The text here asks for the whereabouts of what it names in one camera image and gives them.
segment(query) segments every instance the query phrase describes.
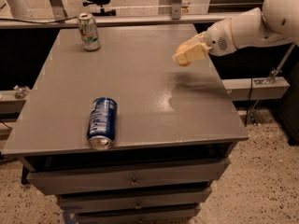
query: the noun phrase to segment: soda can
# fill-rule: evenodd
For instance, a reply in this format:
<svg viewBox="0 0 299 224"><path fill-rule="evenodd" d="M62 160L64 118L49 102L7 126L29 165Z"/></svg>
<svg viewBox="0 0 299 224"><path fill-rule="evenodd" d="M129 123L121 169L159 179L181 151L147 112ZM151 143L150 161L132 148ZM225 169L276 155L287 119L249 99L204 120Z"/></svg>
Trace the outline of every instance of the soda can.
<svg viewBox="0 0 299 224"><path fill-rule="evenodd" d="M78 28L86 50L97 50L101 47L96 22L92 13L81 13L78 16Z"/></svg>
<svg viewBox="0 0 299 224"><path fill-rule="evenodd" d="M110 98L98 98L93 102L87 131L89 145L96 149L112 146L116 132L117 103Z"/></svg>

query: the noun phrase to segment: blue can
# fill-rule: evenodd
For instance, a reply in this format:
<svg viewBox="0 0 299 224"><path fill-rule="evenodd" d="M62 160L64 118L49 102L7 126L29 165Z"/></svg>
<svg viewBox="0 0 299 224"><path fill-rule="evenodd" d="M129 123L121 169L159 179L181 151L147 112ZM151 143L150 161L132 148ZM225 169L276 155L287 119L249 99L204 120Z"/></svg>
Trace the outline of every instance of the blue can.
<svg viewBox="0 0 299 224"><path fill-rule="evenodd" d="M110 98L98 98L93 102L87 139L96 149L112 146L116 133L118 105Z"/></svg>

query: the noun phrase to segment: gray tabletop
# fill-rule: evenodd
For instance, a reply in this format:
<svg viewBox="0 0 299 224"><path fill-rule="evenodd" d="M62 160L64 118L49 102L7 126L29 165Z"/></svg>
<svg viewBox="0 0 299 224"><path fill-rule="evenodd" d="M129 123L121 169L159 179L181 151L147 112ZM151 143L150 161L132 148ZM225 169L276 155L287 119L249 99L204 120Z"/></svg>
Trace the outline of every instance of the gray tabletop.
<svg viewBox="0 0 299 224"><path fill-rule="evenodd" d="M2 153L91 152L86 132L95 98L119 105L112 149L248 138L209 58L188 67L171 57L192 25L99 28L102 47L83 49L78 29L62 30Z"/></svg>

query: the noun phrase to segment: desk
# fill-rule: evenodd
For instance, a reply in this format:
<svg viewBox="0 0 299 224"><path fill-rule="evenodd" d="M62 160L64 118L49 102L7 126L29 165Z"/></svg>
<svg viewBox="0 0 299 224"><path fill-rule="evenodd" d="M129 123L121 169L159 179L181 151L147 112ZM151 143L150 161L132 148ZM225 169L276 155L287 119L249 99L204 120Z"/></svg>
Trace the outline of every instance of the desk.
<svg viewBox="0 0 299 224"><path fill-rule="evenodd" d="M206 58L172 62L192 25L99 28L102 48L88 52L78 29L62 30L2 153L79 223L133 223L193 217L248 139ZM95 98L118 105L111 149L89 147Z"/></svg>

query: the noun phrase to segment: wooden drawer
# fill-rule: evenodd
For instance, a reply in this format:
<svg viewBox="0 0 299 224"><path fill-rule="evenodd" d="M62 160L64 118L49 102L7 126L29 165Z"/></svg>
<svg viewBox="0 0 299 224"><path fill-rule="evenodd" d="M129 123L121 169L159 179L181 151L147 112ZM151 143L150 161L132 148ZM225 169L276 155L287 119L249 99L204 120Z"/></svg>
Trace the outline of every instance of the wooden drawer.
<svg viewBox="0 0 299 224"><path fill-rule="evenodd" d="M88 213L203 203L211 193L211 188L202 187L202 184L190 184L63 195L58 198L58 204L69 213Z"/></svg>
<svg viewBox="0 0 299 224"><path fill-rule="evenodd" d="M27 180L46 195L131 189L219 179L228 159L191 160L30 173Z"/></svg>
<svg viewBox="0 0 299 224"><path fill-rule="evenodd" d="M106 212L76 215L79 224L141 224L151 220L195 217L198 205L170 206L137 211Z"/></svg>

